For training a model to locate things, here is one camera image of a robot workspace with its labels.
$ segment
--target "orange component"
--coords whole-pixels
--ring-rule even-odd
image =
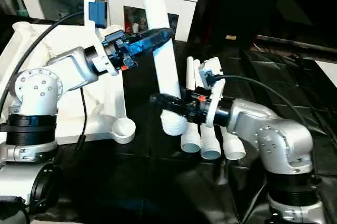
[[[121,70],[128,70],[128,67],[125,66],[125,65],[123,65],[123,66],[121,67]]]
[[[198,100],[199,100],[200,102],[204,102],[204,101],[206,101],[206,96],[200,95],[200,96],[198,96]]]

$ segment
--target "white plastic tube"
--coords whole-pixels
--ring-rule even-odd
[[[221,156],[221,147],[214,132],[214,128],[207,127],[204,123],[200,125],[201,133],[201,156],[204,159],[212,160]]]
[[[246,155],[246,150],[243,147],[241,140],[227,132],[225,127],[220,127],[221,134],[223,138],[223,151],[225,153],[225,157],[228,160],[239,160],[244,158]]]
[[[200,61],[196,59],[194,61],[194,76],[195,85],[203,87],[202,80],[199,74]],[[214,132],[214,128],[209,128],[206,124],[200,125],[201,133],[201,150],[200,154],[204,159],[216,159],[221,156],[221,147]]]
[[[144,5],[149,29],[170,27],[164,0],[144,0]],[[172,40],[155,50],[153,57],[160,93],[180,98]],[[181,135],[187,130],[187,120],[173,112],[164,110],[161,120],[163,129],[168,135]]]
[[[186,88],[195,89],[193,57],[187,58]],[[187,131],[181,135],[180,146],[183,151],[188,153],[195,153],[200,150],[201,140],[197,124],[187,123]]]

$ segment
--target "black cable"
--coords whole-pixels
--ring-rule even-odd
[[[86,111],[86,105],[85,105],[85,99],[84,99],[84,93],[83,93],[82,87],[80,88],[80,91],[81,91],[81,98],[82,98],[83,110],[84,110],[84,124],[83,124],[82,133],[78,137],[78,141],[76,143],[75,152],[79,151],[83,146],[83,143],[84,143],[85,138],[86,138],[86,136],[84,134],[85,134],[86,124],[87,124],[87,121],[88,121],[88,114],[87,114],[87,111]]]
[[[265,89],[267,89],[268,91],[270,91],[271,93],[275,94],[276,96],[278,96],[278,98],[280,98],[281,100],[283,100],[283,102],[291,109],[293,110],[293,112],[297,115],[297,117],[299,118],[300,122],[302,123],[302,125],[304,127],[306,127],[309,130],[309,125],[306,123],[304,117],[298,112],[298,110],[290,103],[290,101],[288,101],[286,98],[284,98],[284,96],[282,96],[281,94],[279,94],[277,91],[275,91],[274,89],[272,89],[271,87],[255,80],[252,78],[247,78],[247,77],[243,77],[243,76],[239,76],[239,75],[217,75],[215,76],[215,80],[220,80],[220,79],[238,79],[238,80],[245,80],[245,81],[249,81],[253,84],[256,84],[258,86],[261,86]],[[314,175],[316,177],[316,179],[318,178],[318,166],[317,166],[317,162],[316,162],[316,152],[315,152],[315,147],[312,148],[311,150],[311,158],[312,158],[312,164],[313,164],[313,172]]]
[[[244,217],[242,218],[242,221],[240,222],[240,224],[245,224],[247,222],[247,220],[249,219],[249,216],[252,214],[254,206],[261,194],[261,192],[263,191],[263,189],[266,186],[266,182],[263,183],[263,185],[261,186],[261,188],[257,191],[257,193],[255,194],[255,196],[252,199],[252,202],[250,203],[248,210],[246,212],[246,214],[244,215]]]
[[[6,97],[8,95],[9,92],[9,84],[14,81],[14,77],[15,75],[18,73],[18,71],[20,70],[20,68],[22,67],[23,63],[26,61],[27,57],[30,55],[30,53],[33,51],[33,49],[36,47],[37,44],[39,44],[39,42],[41,42],[41,40],[47,35],[49,34],[50,31],[52,31],[54,28],[56,28],[60,23],[74,17],[77,15],[82,15],[84,14],[84,11],[78,11],[76,13],[72,13],[69,14],[63,18],[61,18],[60,20],[58,20],[56,23],[54,23],[53,25],[51,25],[48,29],[46,29],[42,34],[39,35],[39,37],[31,44],[31,46],[28,48],[28,50],[25,52],[25,54],[22,56],[22,58],[20,59],[20,61],[17,63],[13,73],[11,74],[11,77],[9,78],[9,81],[4,89],[4,92],[1,95],[0,98],[0,114],[4,108],[4,104],[5,104],[5,100]]]

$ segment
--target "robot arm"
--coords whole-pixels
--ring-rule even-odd
[[[209,88],[216,87],[208,78],[213,74],[213,60],[217,60],[215,69],[220,69],[217,58],[208,60],[200,68],[204,85]],[[278,219],[326,223],[322,202],[313,189],[310,158],[313,143],[308,129],[260,104],[242,99],[218,102],[216,94],[217,90],[198,87],[194,91],[186,90],[184,100],[156,94],[151,96],[151,102],[185,116],[192,123],[207,123],[213,118],[212,123],[227,127],[229,133],[250,142],[259,151],[266,169],[270,209]]]
[[[57,200],[61,176],[60,168],[51,162],[57,151],[59,99],[67,91],[114,72],[111,65],[117,73],[136,67],[140,53],[162,46],[172,36],[169,28],[152,29],[131,37],[119,30],[104,38],[103,56],[97,52],[97,46],[78,47],[52,58],[43,67],[19,73],[10,85],[15,105],[9,108],[7,122],[0,124],[0,131],[7,132],[6,141],[0,145],[0,203],[11,210],[13,204],[8,198],[20,198],[23,208],[29,207],[29,213],[43,212],[52,206]],[[10,213],[4,223],[18,223]]]

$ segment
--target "black plastic sheet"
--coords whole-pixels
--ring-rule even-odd
[[[0,48],[12,35],[3,29]],[[322,194],[326,207],[337,218],[337,88],[310,60],[175,43],[177,69],[185,83],[186,58],[200,61],[217,56],[227,74],[255,78],[275,88],[292,103],[310,125]],[[56,161],[64,169],[57,205],[38,215],[39,220],[81,223],[239,223],[261,189],[264,169],[257,151],[244,142],[247,155],[226,163],[224,158],[203,160],[180,149],[180,137],[161,129],[160,111],[150,106],[158,93],[152,55],[139,59],[139,67],[123,73],[127,115],[136,123],[134,140],[127,145],[111,139],[86,142],[74,155],[73,146],[61,146]],[[227,81],[224,96],[267,105],[280,116],[297,120],[277,97],[242,81]],[[222,141],[219,129],[216,135]],[[249,224],[270,217],[262,190]]]

